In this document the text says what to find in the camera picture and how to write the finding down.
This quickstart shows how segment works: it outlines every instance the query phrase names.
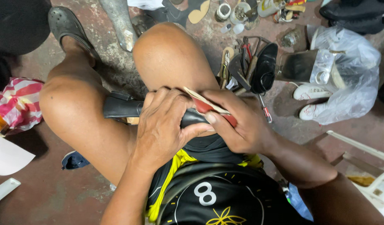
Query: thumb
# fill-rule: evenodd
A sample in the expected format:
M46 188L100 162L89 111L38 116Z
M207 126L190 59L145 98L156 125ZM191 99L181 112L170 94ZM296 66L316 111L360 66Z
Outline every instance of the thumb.
M208 131L213 130L213 127L210 124L201 122L189 125L184 129L181 129L181 137L186 141L190 141L192 138Z
M235 149L240 139L243 139L238 132L229 124L229 122L216 112L207 112L206 120L213 126L230 149Z

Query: left hand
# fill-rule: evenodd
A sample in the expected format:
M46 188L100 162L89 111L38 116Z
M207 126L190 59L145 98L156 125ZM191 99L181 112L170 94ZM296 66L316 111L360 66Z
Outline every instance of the left hand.
M133 159L143 161L144 170L156 171L192 138L213 129L206 123L180 128L185 111L193 104L192 99L178 89L161 87L146 95L132 153Z

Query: number 8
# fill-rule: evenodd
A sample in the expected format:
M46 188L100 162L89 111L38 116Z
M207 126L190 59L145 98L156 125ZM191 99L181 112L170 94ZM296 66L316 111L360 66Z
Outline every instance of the number 8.
M207 190L205 192L200 193L199 188L201 188L201 187L207 187ZM212 186L209 182L202 182L202 183L198 184L198 186L195 187L194 193L196 196L199 197L199 202L203 206L213 205L216 202L216 199L217 199L216 194L214 192L212 192ZM208 202L205 202L203 200L203 198L206 195L210 195L210 197L212 198Z

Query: white sneaker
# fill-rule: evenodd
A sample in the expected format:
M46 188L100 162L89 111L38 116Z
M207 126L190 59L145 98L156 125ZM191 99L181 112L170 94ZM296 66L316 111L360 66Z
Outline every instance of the white sneaker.
M312 120L317 117L320 113L327 109L327 103L306 105L300 110L299 118L301 120Z
M328 98L331 95L330 91L312 84L302 84L293 92L293 98L297 100Z

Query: blue shoe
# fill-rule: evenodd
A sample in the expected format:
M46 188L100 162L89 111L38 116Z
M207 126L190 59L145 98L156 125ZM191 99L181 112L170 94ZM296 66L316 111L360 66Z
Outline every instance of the blue shoe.
M62 170L81 168L89 164L90 162L86 158L84 158L79 152L72 151L68 153L62 160Z

